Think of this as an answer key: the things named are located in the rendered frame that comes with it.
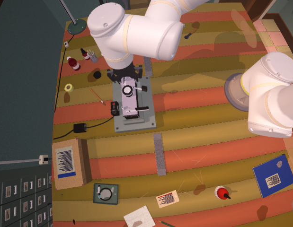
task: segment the green pencil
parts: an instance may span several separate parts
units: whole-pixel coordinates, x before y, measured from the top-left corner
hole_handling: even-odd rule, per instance
[[[167,224],[166,222],[164,222],[164,221],[159,221],[160,223],[162,223],[162,224],[164,224],[164,225],[167,225],[167,226],[169,226],[169,227],[174,227],[174,226],[172,226],[172,225],[170,225],[170,224]]]

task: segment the green lamp base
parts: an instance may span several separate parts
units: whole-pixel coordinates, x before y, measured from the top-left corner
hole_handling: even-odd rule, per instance
[[[70,23],[70,25],[67,28],[67,31],[71,34],[71,35],[77,35],[81,32],[84,31],[84,29],[86,28],[86,21],[82,20],[82,19],[77,19],[76,20],[77,24],[74,25],[72,22]]]

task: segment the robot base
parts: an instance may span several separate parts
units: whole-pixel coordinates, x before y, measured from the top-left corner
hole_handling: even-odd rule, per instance
[[[140,111],[140,117],[138,119],[126,120],[123,117],[123,111],[120,108],[120,116],[114,117],[115,132],[128,132],[128,131],[139,131],[147,129],[157,128],[156,119],[155,119],[155,110],[152,100],[151,93],[151,80],[150,77],[145,76],[139,79],[137,87],[147,86],[147,92],[137,91],[138,95],[138,104],[139,106],[148,106],[149,110]],[[122,96],[121,96],[121,84],[113,82],[113,98],[114,101],[117,101],[122,106]]]

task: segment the power cord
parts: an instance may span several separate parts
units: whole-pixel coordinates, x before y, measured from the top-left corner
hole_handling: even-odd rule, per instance
[[[74,124],[74,129],[72,130],[74,133],[80,133],[80,132],[86,132],[86,129],[88,128],[93,128],[93,127],[96,127],[96,126],[99,126],[99,125],[102,125],[106,122],[103,122],[101,124],[97,124],[97,125],[94,125],[94,126],[89,126],[89,127],[86,127],[86,124],[85,123],[79,123],[79,124]],[[60,139],[64,136],[60,136],[60,137],[57,137],[57,138],[54,138],[53,140],[56,140],[56,139]]]
[[[59,77],[59,84],[58,84],[58,91],[57,91],[57,98],[56,98],[56,104],[55,104],[55,110],[54,110],[54,113],[56,112],[56,106],[57,106],[57,100],[58,100],[58,94],[59,94],[59,88],[60,88],[60,80],[61,80],[61,74],[62,74],[62,66],[63,66],[63,61],[64,61],[64,56],[65,56],[65,51],[66,51],[66,48],[64,49],[64,54],[63,54],[63,58],[62,58],[62,64],[61,64],[61,70],[60,70],[60,77]]]

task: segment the black round cap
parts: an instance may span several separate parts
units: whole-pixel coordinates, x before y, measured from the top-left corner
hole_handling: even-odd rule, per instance
[[[94,78],[99,79],[101,77],[101,72],[97,71],[94,73]]]

